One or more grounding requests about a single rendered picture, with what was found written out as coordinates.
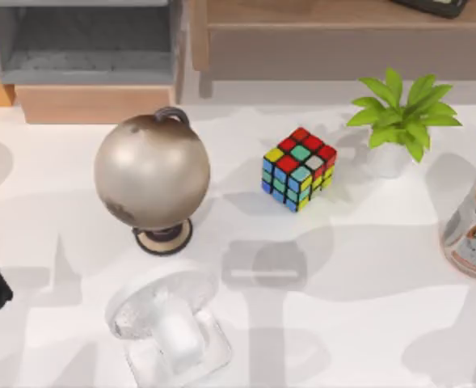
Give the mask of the multicoloured puzzle cube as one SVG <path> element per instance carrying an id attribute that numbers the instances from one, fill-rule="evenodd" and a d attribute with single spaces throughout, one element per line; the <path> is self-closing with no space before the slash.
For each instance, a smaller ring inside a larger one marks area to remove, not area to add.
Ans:
<path id="1" fill-rule="evenodd" d="M 261 188 L 297 213 L 333 179 L 336 149 L 299 127 L 263 156 Z"/>

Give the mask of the beige globe on stand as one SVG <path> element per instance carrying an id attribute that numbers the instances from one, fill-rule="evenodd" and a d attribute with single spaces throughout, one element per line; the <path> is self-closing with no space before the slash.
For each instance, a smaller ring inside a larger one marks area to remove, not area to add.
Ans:
<path id="1" fill-rule="evenodd" d="M 120 122 L 94 161 L 95 190 L 140 248 L 173 255 L 192 238 L 192 214 L 210 183 L 207 150 L 187 113 L 166 106 Z"/>

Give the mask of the white desk fan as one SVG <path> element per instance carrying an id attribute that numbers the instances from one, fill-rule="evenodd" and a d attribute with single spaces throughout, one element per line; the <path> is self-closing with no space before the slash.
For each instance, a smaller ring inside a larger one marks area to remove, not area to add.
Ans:
<path id="1" fill-rule="evenodd" d="M 230 342 L 207 309 L 217 291 L 212 271 L 183 260 L 115 292 L 105 322 L 124 345 L 137 388 L 190 388 L 230 363 Z"/>

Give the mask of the pale wooden drawer front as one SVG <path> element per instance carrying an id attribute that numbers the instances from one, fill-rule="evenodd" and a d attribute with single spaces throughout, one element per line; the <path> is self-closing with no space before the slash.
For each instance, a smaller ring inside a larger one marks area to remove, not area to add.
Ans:
<path id="1" fill-rule="evenodd" d="M 29 124 L 117 124 L 175 105 L 177 86 L 17 85 L 15 93 Z"/>

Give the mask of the green plant in white pot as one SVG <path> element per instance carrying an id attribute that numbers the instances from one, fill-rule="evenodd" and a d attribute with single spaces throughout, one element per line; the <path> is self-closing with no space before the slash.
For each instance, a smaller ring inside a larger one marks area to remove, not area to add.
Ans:
<path id="1" fill-rule="evenodd" d="M 389 67 L 383 79 L 361 77 L 371 95 L 355 98 L 359 108 L 348 127 L 370 128 L 368 168 L 372 175 L 398 178 L 410 162 L 420 163 L 431 149 L 430 128 L 460 127 L 457 112 L 444 101 L 453 89 L 434 74 L 415 79 L 403 93 L 402 75 Z"/>

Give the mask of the wooden open shelf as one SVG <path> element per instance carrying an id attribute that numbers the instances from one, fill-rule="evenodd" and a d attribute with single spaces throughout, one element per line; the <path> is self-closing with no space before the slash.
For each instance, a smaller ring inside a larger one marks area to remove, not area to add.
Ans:
<path id="1" fill-rule="evenodd" d="M 387 67 L 476 104 L 476 0 L 443 19 L 394 0 L 187 0 L 192 93 L 221 103 L 343 103 Z"/>

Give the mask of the grey pierced drawer inside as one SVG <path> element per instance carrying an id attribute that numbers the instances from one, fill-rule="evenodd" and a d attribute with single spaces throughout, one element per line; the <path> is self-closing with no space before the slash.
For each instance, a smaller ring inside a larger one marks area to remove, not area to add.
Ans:
<path id="1" fill-rule="evenodd" d="M 14 85 L 166 85 L 182 0 L 0 0 L 0 80 Z"/>

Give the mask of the black flat device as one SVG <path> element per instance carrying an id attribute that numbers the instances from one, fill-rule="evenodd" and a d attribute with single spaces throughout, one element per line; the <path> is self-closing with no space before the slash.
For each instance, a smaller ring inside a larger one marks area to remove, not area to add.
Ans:
<path id="1" fill-rule="evenodd" d="M 409 7 L 416 11 L 439 16 L 445 19 L 455 19 L 465 9 L 470 0 L 391 0 L 392 2 Z"/>

